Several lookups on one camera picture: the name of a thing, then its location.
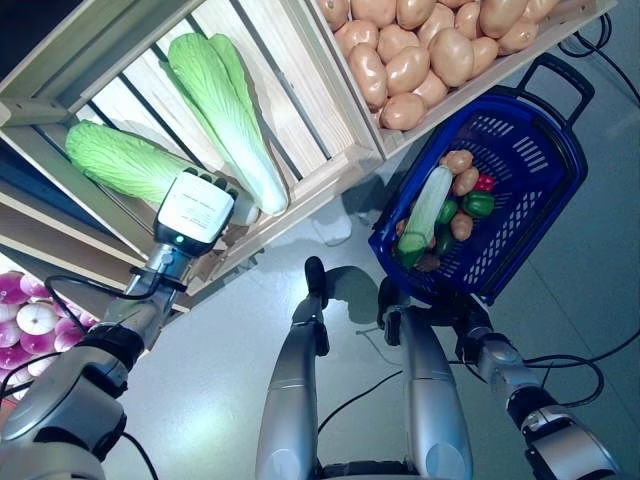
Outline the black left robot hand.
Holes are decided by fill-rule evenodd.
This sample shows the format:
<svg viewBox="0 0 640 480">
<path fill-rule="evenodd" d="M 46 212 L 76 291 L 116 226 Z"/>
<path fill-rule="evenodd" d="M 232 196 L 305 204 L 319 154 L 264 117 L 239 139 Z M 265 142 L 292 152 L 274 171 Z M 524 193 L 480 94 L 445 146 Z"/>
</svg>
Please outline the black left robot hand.
<svg viewBox="0 0 640 480">
<path fill-rule="evenodd" d="M 230 222 L 235 196 L 186 169 L 172 182 L 153 223 L 153 238 L 158 244 L 177 248 L 198 258 L 210 252 Z"/>
</svg>

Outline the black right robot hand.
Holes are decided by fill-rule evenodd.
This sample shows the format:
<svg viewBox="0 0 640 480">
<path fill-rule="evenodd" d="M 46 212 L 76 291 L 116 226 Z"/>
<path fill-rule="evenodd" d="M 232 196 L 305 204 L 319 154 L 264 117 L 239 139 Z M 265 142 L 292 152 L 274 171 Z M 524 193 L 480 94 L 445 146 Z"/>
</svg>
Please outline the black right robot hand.
<svg viewBox="0 0 640 480">
<path fill-rule="evenodd" d="M 469 294 L 456 295 L 453 299 L 456 349 L 471 349 L 494 328 L 483 304 Z"/>
</svg>

